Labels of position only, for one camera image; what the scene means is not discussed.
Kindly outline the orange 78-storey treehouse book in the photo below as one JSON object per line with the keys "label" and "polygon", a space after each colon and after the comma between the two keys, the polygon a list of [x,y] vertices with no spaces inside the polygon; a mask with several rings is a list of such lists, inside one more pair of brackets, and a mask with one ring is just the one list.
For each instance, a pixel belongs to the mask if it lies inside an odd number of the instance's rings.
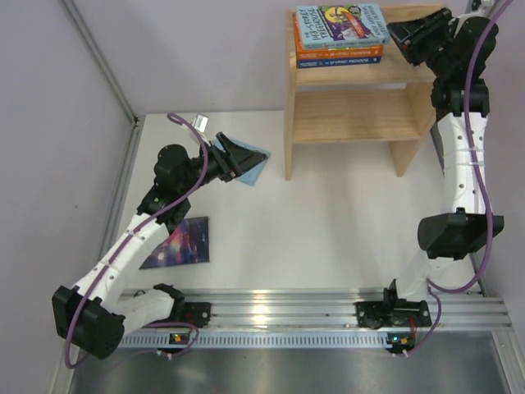
{"label": "orange 78-storey treehouse book", "polygon": [[302,40],[300,38],[299,23],[292,13],[294,22],[294,42],[295,52],[298,60],[318,60],[327,58],[347,58],[347,57],[374,57],[383,54],[384,46],[375,45],[362,48],[321,48],[307,50],[303,48]]}

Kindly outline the light blue 143-storey treehouse book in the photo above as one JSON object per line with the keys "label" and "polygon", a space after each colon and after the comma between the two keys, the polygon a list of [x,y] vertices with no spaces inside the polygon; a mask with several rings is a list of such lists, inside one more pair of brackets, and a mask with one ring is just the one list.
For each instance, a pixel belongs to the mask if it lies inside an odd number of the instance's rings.
{"label": "light blue 143-storey treehouse book", "polygon": [[390,33],[375,3],[297,7],[295,17],[304,50],[385,45]]}

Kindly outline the blue 91-storey treehouse book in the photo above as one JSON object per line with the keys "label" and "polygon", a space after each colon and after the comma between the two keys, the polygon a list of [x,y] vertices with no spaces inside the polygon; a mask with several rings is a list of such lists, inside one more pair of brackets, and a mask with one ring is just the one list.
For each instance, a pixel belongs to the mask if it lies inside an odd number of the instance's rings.
{"label": "blue 91-storey treehouse book", "polygon": [[352,66],[362,64],[376,64],[381,61],[381,56],[378,57],[348,57],[348,58],[322,58],[313,60],[298,60],[297,67],[299,69],[310,69],[319,67],[331,66]]}

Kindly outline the purple galaxy cover book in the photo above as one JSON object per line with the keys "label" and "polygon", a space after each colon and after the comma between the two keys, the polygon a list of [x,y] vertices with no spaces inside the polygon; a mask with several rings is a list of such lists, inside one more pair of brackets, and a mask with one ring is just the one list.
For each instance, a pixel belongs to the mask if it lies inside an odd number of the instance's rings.
{"label": "purple galaxy cover book", "polygon": [[140,268],[167,268],[209,261],[209,218],[187,218],[146,258]]}

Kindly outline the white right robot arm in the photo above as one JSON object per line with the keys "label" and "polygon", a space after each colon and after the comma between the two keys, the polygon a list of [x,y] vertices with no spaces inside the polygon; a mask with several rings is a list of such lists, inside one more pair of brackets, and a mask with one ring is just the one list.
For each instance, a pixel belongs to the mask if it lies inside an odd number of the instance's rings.
{"label": "white right robot arm", "polygon": [[420,250],[390,285],[401,300],[419,302],[428,279],[480,249],[489,250],[504,228],[485,185],[490,94],[482,78],[499,29],[476,12],[454,17],[443,7],[416,20],[392,22],[388,30],[409,64],[424,63],[436,77],[431,104],[442,145],[443,204],[441,213],[420,221]]}

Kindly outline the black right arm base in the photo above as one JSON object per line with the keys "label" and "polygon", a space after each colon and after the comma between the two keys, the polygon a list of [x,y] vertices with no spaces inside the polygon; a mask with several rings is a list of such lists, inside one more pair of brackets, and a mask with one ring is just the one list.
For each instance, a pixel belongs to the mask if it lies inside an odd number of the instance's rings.
{"label": "black right arm base", "polygon": [[413,320],[417,328],[432,325],[426,301],[398,300],[393,304],[385,301],[363,301],[356,304],[358,326],[378,330],[380,328],[409,328]]}

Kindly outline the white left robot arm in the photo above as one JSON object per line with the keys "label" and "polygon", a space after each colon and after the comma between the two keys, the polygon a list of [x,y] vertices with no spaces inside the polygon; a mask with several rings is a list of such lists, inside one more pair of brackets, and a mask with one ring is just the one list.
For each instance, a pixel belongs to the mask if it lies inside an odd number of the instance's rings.
{"label": "white left robot arm", "polygon": [[153,186],[114,246],[72,287],[52,296],[57,334],[67,346],[106,359],[123,337],[152,323],[186,326],[185,296],[172,285],[157,284],[133,299],[121,294],[154,250],[189,212],[189,196],[216,179],[232,181],[253,170],[267,154],[245,148],[218,133],[190,158],[179,144],[163,147],[154,165]]}

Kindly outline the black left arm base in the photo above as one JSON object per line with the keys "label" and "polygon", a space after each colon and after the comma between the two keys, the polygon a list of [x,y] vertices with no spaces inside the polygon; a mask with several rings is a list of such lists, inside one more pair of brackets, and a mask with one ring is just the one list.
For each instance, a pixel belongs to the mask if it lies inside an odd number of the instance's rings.
{"label": "black left arm base", "polygon": [[211,319],[212,305],[208,302],[185,302],[176,307],[176,321],[190,323],[197,328],[205,328]]}

